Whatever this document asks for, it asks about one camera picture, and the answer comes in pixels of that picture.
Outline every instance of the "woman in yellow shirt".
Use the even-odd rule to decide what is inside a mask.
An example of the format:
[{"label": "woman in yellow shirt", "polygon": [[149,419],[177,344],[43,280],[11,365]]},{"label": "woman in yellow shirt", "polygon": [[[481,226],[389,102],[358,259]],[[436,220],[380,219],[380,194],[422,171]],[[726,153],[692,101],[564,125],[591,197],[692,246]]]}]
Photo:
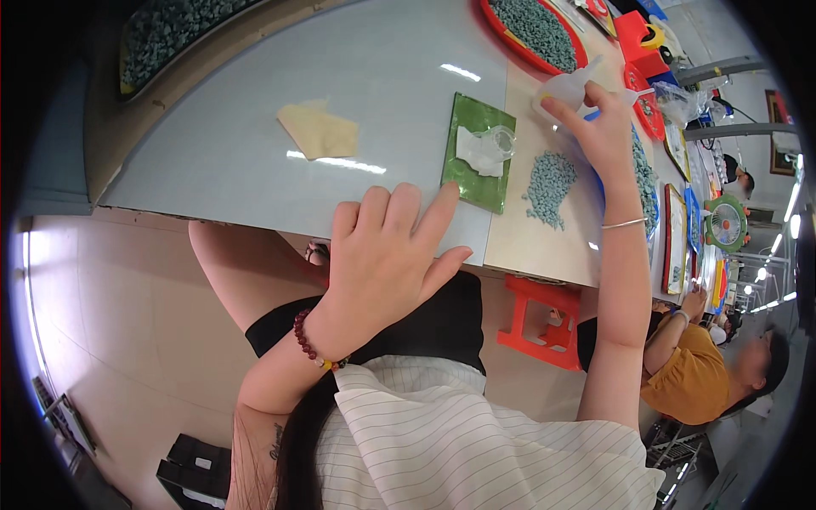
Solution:
[{"label": "woman in yellow shirt", "polygon": [[[773,392],[787,370],[787,338],[774,329],[747,342],[726,368],[711,335],[698,326],[706,301],[706,291],[695,286],[673,314],[653,313],[643,352],[641,398],[688,425],[705,424],[748,406]],[[593,321],[578,326],[585,370],[591,367],[594,350]]]}]

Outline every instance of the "white striped shirt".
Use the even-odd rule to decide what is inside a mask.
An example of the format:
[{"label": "white striped shirt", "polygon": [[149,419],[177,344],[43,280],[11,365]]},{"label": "white striped shirt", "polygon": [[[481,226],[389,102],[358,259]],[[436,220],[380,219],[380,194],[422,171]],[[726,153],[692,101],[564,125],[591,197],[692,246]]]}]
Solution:
[{"label": "white striped shirt", "polygon": [[536,423],[441,358],[384,356],[335,378],[316,453],[326,510],[654,507],[664,473],[629,427]]}]

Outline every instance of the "hand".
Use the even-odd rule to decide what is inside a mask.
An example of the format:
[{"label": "hand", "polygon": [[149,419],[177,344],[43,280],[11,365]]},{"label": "hand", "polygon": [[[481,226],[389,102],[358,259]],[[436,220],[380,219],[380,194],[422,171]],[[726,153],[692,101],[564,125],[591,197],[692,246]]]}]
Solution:
[{"label": "hand", "polygon": [[699,324],[703,320],[703,312],[706,309],[707,292],[700,285],[694,284],[694,288],[685,295],[680,310],[689,316],[689,324]]},{"label": "hand", "polygon": [[601,177],[604,188],[621,180],[634,183],[630,108],[616,94],[593,81],[587,82],[584,89],[587,95],[583,102],[601,110],[601,115],[591,122],[583,120],[566,104],[552,97],[545,98],[541,106],[572,131],[587,160]]},{"label": "hand", "polygon": [[393,193],[374,186],[362,203],[342,202],[335,210],[329,290],[318,307],[344,331],[342,356],[413,312],[473,253],[457,246],[433,258],[453,219],[459,186],[442,186],[411,232],[421,197],[412,184],[399,184]]}]

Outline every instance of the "tattoo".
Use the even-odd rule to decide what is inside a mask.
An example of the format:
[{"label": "tattoo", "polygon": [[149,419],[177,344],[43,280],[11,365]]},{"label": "tattoo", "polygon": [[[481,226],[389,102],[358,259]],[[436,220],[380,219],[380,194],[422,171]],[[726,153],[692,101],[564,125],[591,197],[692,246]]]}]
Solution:
[{"label": "tattoo", "polygon": [[275,424],[275,444],[272,445],[272,449],[269,451],[269,456],[272,457],[272,460],[277,460],[277,458],[281,455],[281,438],[283,437],[283,427],[279,424]]}]

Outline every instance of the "yellow shirt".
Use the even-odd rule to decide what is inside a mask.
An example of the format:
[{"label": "yellow shirt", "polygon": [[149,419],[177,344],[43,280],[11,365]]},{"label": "yellow shirt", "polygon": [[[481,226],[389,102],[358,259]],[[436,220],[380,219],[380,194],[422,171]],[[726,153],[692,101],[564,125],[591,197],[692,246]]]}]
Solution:
[{"label": "yellow shirt", "polygon": [[683,331],[663,368],[641,386],[641,398],[652,409],[688,425],[719,418],[728,408],[728,396],[728,372],[720,351],[708,331],[694,324]]}]

